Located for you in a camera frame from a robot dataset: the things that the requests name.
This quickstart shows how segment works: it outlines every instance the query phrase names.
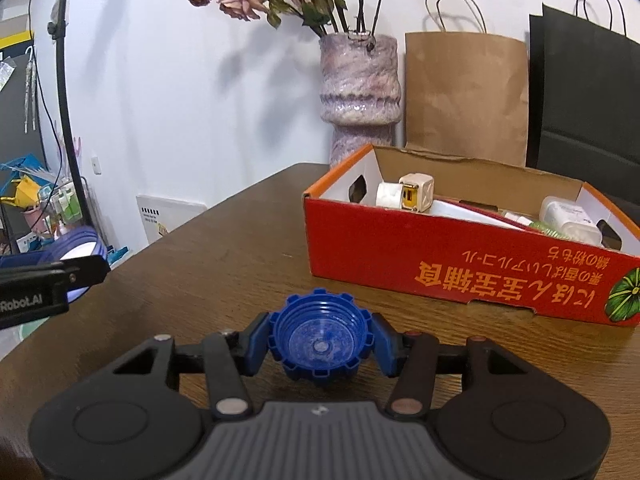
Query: pink marbled vase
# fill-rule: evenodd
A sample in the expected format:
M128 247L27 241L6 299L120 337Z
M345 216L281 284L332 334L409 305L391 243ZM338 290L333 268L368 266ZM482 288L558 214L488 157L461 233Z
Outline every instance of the pink marbled vase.
M321 117L334 125L329 164L334 167L372 142L389 146L401 116L398 42L369 34L329 34L320 39Z

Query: white wall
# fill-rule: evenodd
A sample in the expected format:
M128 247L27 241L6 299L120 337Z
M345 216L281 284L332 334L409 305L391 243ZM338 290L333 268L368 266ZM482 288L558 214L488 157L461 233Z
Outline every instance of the white wall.
M36 47L46 99L55 106L54 57L46 23L54 0L34 0ZM490 32L524 40L542 2L572 11L575 0L476 0ZM640 2L622 0L640 41ZM444 0L447 14L465 14ZM355 0L348 0L353 14ZM369 23L375 0L367 0ZM593 0L608 23L602 0ZM92 184L110 241L146 245L135 195L213 206L302 161L325 162L331 127L319 118L317 38L295 18L274 31L241 23L216 5L186 0L70 0L66 74L82 172ZM462 20L456 28L474 30ZM616 16L620 26L620 17ZM385 0L379 33L434 30L424 0ZM49 153L54 153L51 138ZM90 157L98 155L102 175Z

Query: plastic bottle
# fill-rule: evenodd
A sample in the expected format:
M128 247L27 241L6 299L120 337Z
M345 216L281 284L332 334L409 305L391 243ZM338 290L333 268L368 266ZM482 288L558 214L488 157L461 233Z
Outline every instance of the plastic bottle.
M540 220L571 240L593 246L602 245L602 233L584 208L571 200L548 196L542 201Z
M62 219L68 222L73 214L71 213L71 207L69 206L69 200L63 189L58 191L58 201L60 202L60 208L62 209Z
M66 199L69 202L69 208L71 209L71 214L73 216L78 216L80 214L80 203L78 202L78 196L76 195L76 190L73 184L65 186Z

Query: gripper logo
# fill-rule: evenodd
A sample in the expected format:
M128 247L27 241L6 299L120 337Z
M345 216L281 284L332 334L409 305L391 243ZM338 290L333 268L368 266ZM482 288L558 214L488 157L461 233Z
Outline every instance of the gripper logo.
M23 298L13 298L12 300L0 301L0 312L10 312L28 306L36 306L42 304L42 294L34 294L33 297L25 296Z

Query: wooden table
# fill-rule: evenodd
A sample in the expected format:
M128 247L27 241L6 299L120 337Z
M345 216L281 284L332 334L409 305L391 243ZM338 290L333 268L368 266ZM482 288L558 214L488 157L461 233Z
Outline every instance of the wooden table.
M47 321L0 362L0 475L42 476L30 459L26 430L35 410L54 394L157 333L179 344L223 328L243 328L256 314L277 310L289 294L324 286L347 291L360 306L384 314L396 330L417 328L441 342L488 336L539 366L607 413L613 441L598 480L636 480L640 465L640 333L535 317L492 304L455 304L335 283L310 275L302 191L326 171L298 164L210 209L112 272L104 284ZM265 399L382 401L395 381L365 362L348 386L325 390L289 381L267 357L246 380L259 406ZM436 382L441 406L460 382ZM206 405L202 377L183 377L180 390Z

